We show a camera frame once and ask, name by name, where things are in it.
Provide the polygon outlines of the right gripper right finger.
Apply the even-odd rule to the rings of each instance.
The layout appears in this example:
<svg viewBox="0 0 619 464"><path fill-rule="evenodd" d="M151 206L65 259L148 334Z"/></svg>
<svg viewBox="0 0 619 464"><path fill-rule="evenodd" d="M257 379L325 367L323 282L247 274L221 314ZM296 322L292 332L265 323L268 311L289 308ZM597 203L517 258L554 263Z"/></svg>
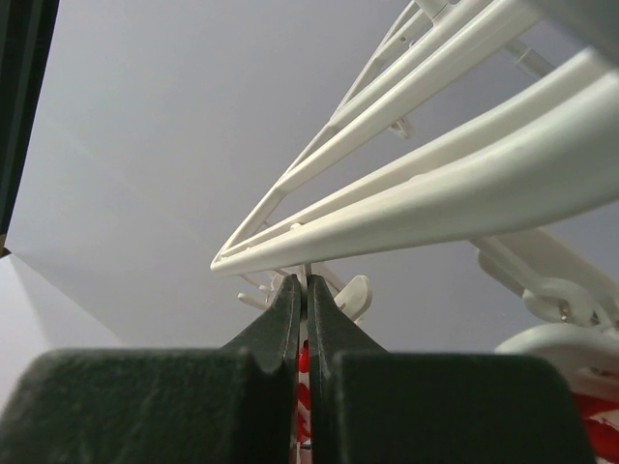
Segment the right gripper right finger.
<svg viewBox="0 0 619 464"><path fill-rule="evenodd" d="M524 356L391 353L308 282L316 463L591 463L559 373Z"/></svg>

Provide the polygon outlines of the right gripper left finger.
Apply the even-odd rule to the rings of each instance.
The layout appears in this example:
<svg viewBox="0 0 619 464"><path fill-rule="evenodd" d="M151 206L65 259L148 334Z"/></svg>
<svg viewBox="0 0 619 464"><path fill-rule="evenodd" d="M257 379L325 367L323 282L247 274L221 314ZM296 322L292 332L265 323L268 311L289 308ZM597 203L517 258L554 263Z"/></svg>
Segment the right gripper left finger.
<svg viewBox="0 0 619 464"><path fill-rule="evenodd" d="M301 286L219 349L37 357L1 416L5 463L292 463Z"/></svg>

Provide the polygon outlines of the white pressed clothes clip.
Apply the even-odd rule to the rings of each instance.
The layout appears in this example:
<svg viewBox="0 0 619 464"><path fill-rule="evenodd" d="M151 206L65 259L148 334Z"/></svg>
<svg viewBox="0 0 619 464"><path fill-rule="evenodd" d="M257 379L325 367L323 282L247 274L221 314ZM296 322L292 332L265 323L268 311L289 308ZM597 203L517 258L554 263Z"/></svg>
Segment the white pressed clothes clip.
<svg viewBox="0 0 619 464"><path fill-rule="evenodd" d="M366 275L355 275L345 283L325 263L314 263L311 270L322 276L334 297L336 306L353 322L357 323L372 303L372 289ZM283 279L292 274L287 270L268 271L271 278L268 285L261 284L247 275L241 278L260 292L260 297L239 293L237 299L261 311L267 310L280 290Z"/></svg>

